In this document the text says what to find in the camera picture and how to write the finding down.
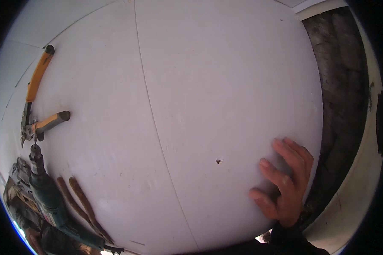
dark sleeve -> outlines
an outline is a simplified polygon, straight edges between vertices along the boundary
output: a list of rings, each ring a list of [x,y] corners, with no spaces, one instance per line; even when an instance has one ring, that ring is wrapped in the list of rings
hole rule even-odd
[[[290,228],[283,228],[277,222],[271,232],[269,245],[278,249],[281,254],[329,255],[326,250],[313,246],[299,231],[298,223]]]
[[[195,255],[329,255],[326,250],[316,248],[299,231],[297,224],[283,228],[276,223],[271,232],[269,244],[257,240],[236,244],[216,251],[194,253]]]

white wall panel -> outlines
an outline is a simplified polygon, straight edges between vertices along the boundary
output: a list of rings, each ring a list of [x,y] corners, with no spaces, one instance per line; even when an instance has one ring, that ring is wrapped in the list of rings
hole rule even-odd
[[[288,6],[288,7],[294,7],[294,6],[296,6],[296,5],[298,5],[298,4],[300,4],[300,3],[302,3],[302,2],[304,2],[304,1],[306,1],[306,0],[276,0],[277,2],[280,2],[280,3],[282,3],[282,4],[285,4],[286,6]]]
[[[43,120],[69,110],[71,120],[47,132],[39,143],[48,173],[54,179],[77,178],[98,222],[117,246],[143,254],[196,250],[153,123],[133,2],[119,1],[92,13],[52,45],[56,53],[33,113]],[[20,147],[26,84],[34,68],[16,88],[3,119],[4,175],[17,156],[27,159],[33,144],[26,141],[24,149]],[[72,215],[90,229],[75,212]]]
[[[7,104],[16,90],[21,86],[20,79],[33,61],[44,52],[43,49],[17,42],[5,41],[0,51],[0,126]]]
[[[43,48],[71,24],[112,2],[114,0],[30,0],[7,39]]]
[[[272,191],[261,157],[287,171],[272,139],[298,140],[317,166],[322,96],[303,25],[273,1],[139,1],[136,15],[160,142],[199,248],[264,232],[271,222],[247,194]]]

power drill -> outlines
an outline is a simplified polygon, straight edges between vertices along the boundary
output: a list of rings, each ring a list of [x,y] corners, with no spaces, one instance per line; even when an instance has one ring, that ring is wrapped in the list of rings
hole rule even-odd
[[[44,169],[41,148],[34,144],[30,153],[31,177],[29,178],[33,197],[47,222],[69,237],[89,247],[103,250],[105,240],[70,220],[55,182]]]

pliers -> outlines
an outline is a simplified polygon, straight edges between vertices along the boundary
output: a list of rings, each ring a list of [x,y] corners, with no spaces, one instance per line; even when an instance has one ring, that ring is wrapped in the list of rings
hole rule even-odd
[[[74,177],[69,178],[69,185],[71,186],[74,193],[79,198],[82,206],[84,207],[84,210],[87,212],[84,212],[81,207],[78,206],[77,202],[74,200],[74,198],[71,196],[71,193],[69,192],[64,179],[60,176],[57,178],[57,183],[60,186],[62,194],[65,196],[66,200],[69,202],[69,204],[74,208],[74,210],[82,217],[84,220],[88,222],[88,224],[91,226],[91,228],[105,241],[109,242],[110,244],[113,244],[112,238],[108,235],[108,233],[101,227],[101,225],[96,221],[95,214],[92,210],[91,204],[89,203],[87,197],[85,196],[84,192],[82,191],[80,185],[78,184],[77,180]]]
[[[23,115],[21,117],[21,147],[23,147],[24,141],[30,140],[44,140],[44,132],[50,130],[56,125],[70,119],[71,114],[69,111],[63,111],[54,114],[44,121],[31,122],[31,105],[36,99],[38,87],[40,86],[41,78],[50,63],[51,58],[55,53],[55,49],[52,45],[47,45],[45,52],[42,54],[36,69],[34,70],[31,81],[27,88],[26,104],[24,106]]]

hand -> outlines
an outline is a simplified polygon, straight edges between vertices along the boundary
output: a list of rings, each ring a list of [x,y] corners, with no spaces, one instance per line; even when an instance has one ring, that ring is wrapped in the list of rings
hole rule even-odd
[[[279,220],[282,227],[288,228],[296,223],[301,214],[302,198],[308,185],[314,158],[305,147],[297,145],[288,138],[283,141],[275,139],[272,147],[292,168],[292,177],[279,171],[263,158],[260,160],[260,170],[278,187],[281,195],[274,203],[265,193],[253,188],[249,196],[254,199],[265,217]]]
[[[38,241],[41,237],[40,232],[33,230],[32,228],[28,228],[25,231],[27,242],[30,244],[31,248],[33,248],[38,255],[46,255],[43,249],[40,246],[40,242]]]

